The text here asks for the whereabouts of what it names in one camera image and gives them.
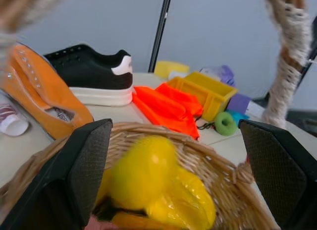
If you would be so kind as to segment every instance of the yellow sponge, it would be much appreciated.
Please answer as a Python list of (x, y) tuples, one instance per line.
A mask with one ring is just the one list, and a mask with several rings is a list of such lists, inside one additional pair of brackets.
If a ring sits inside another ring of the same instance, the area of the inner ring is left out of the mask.
[(167, 79), (172, 71), (188, 73), (190, 71), (190, 67), (173, 61), (161, 60), (157, 62), (154, 74), (161, 78)]

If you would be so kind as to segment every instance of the basket rim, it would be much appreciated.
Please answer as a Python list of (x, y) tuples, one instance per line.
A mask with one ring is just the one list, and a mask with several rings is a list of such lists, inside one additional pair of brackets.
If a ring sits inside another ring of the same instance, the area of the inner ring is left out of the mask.
[[(137, 122), (115, 123), (111, 130), (109, 142), (111, 143), (111, 141), (118, 135), (127, 131), (162, 135), (169, 139), (174, 139), (184, 143), (190, 151), (197, 151), (203, 155), (211, 157), (213, 159), (213, 163), (215, 163), (218, 168), (222, 168), (227, 173), (231, 173), (233, 184), (240, 190), (253, 209), (256, 210), (257, 216), (263, 225), (269, 227), (270, 229), (276, 227), (271, 215), (262, 207), (259, 196), (251, 187), (254, 179), (252, 173), (250, 172), (250, 166), (248, 163), (245, 162), (236, 166), (226, 158), (220, 156), (213, 147), (200, 143), (187, 134), (177, 133), (166, 127), (152, 124), (142, 124)], [(69, 136), (56, 140), (44, 150), (32, 155), (29, 160), (27, 160), (18, 169), (14, 177), (0, 188), (0, 224), (6, 217), (5, 213), (8, 213), (10, 209), (12, 209), (42, 166), (63, 148), (68, 138)]]

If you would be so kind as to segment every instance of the white wall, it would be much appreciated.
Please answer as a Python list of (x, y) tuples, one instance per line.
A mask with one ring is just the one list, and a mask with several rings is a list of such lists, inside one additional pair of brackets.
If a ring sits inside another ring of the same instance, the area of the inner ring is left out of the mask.
[(125, 49), (134, 71), (147, 72), (163, 0), (63, 0), (20, 33), (40, 54), (79, 43), (113, 54)]
[[(307, 0), (312, 18), (317, 0)], [(274, 80), (280, 49), (265, 0), (172, 0), (158, 60), (199, 70), (229, 65), (240, 92), (263, 96)]]

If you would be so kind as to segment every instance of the yellow plastic object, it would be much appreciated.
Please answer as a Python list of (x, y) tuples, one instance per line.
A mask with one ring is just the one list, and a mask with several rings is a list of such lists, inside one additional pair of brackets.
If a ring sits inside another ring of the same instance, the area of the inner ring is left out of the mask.
[(190, 67), (173, 61), (160, 60), (155, 66), (154, 74), (167, 79), (172, 71), (188, 73), (190, 71)]
[(110, 195), (124, 209), (143, 209), (171, 184), (176, 168), (175, 147), (169, 139), (142, 138), (111, 168)]
[(102, 201), (109, 195), (110, 176), (111, 176), (111, 169), (105, 170), (103, 174), (103, 178), (101, 180), (99, 190), (98, 190), (98, 194), (96, 197), (95, 206), (100, 205)]
[(198, 199), (206, 212), (209, 228), (211, 228), (216, 219), (216, 209), (202, 181), (195, 174), (182, 167), (178, 168), (176, 180), (181, 182)]
[(183, 229), (210, 229), (215, 220), (214, 203), (203, 183), (181, 167), (174, 185), (145, 209), (150, 218)]
[(117, 227), (123, 229), (166, 229), (180, 230), (180, 228), (157, 222), (153, 219), (127, 214), (117, 213), (111, 220)]
[(214, 80), (197, 71), (185, 78), (175, 77), (168, 84), (180, 91), (195, 95), (204, 107), (203, 119), (213, 121), (215, 116), (223, 112), (230, 99), (238, 89)]

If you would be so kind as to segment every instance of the blue object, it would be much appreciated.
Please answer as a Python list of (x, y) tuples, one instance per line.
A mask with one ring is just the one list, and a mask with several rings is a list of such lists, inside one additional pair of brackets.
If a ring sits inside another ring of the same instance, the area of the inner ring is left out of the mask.
[(239, 125), (239, 121), (241, 119), (249, 119), (250, 117), (247, 115), (243, 115), (239, 112), (232, 111), (232, 110), (226, 110), (226, 112), (230, 113), (231, 116), (233, 117), (234, 121), (236, 122), (237, 126)]

